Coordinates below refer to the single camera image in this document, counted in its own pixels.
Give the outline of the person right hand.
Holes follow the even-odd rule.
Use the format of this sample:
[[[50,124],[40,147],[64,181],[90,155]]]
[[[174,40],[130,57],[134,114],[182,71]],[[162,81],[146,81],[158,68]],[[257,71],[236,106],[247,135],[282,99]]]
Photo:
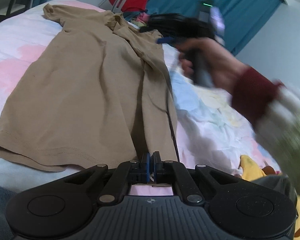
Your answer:
[[[189,50],[198,49],[208,65],[213,84],[217,88],[232,94],[234,86],[241,75],[249,68],[236,59],[217,41],[210,38],[191,38],[175,45],[180,52],[179,61],[186,77],[193,73],[192,63],[185,59],[184,54]]]

